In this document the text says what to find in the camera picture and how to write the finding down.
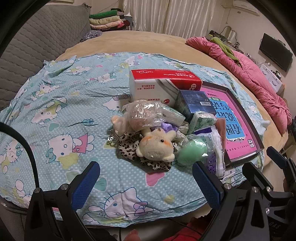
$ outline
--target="wall-mounted television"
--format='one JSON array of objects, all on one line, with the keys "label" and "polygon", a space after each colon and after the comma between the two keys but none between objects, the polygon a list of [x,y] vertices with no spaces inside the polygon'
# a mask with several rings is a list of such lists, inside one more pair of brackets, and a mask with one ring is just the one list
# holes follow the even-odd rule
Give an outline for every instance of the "wall-mounted television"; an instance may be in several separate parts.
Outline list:
[{"label": "wall-mounted television", "polygon": [[288,71],[293,54],[280,41],[264,33],[259,50],[285,72]]}]

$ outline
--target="green ball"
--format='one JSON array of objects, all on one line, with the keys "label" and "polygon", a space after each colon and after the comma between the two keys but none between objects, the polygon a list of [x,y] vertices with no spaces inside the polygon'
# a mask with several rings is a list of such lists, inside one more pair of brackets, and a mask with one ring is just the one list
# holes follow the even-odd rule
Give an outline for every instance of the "green ball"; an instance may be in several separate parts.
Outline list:
[{"label": "green ball", "polygon": [[191,166],[196,161],[203,161],[205,153],[207,153],[207,145],[200,138],[197,138],[182,146],[177,161],[180,164]]}]

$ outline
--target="barcode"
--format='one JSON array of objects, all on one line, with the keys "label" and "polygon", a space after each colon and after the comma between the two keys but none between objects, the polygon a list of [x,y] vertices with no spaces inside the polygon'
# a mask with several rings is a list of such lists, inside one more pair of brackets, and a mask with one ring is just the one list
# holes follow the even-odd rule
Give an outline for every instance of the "barcode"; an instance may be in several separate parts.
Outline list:
[{"label": "barcode", "polygon": [[210,102],[202,102],[202,101],[200,101],[200,104],[201,104],[201,105],[211,105]]}]

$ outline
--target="red box top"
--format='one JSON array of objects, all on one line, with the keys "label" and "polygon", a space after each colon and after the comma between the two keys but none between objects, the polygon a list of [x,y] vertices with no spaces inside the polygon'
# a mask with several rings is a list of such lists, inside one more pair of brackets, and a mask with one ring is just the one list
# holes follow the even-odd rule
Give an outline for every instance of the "red box top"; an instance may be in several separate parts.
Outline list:
[{"label": "red box top", "polygon": [[194,73],[187,70],[174,69],[133,69],[135,80],[145,79],[171,79],[171,80],[197,80],[201,81]]}]

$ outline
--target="metal bolt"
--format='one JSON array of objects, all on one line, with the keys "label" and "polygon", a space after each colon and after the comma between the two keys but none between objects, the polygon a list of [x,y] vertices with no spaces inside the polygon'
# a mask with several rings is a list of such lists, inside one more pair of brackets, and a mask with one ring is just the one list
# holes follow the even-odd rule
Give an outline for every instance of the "metal bolt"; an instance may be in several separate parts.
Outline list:
[{"label": "metal bolt", "polygon": [[252,187],[252,191],[257,193],[257,192],[259,192],[259,189],[258,189],[258,187]]},{"label": "metal bolt", "polygon": [[63,184],[63,185],[61,185],[61,189],[62,190],[67,190],[67,188],[69,187],[69,185],[68,184]]},{"label": "metal bolt", "polygon": [[35,188],[34,193],[39,193],[40,192],[40,188]]},{"label": "metal bolt", "polygon": [[223,186],[228,190],[231,189],[231,185],[229,183],[225,183]]}]

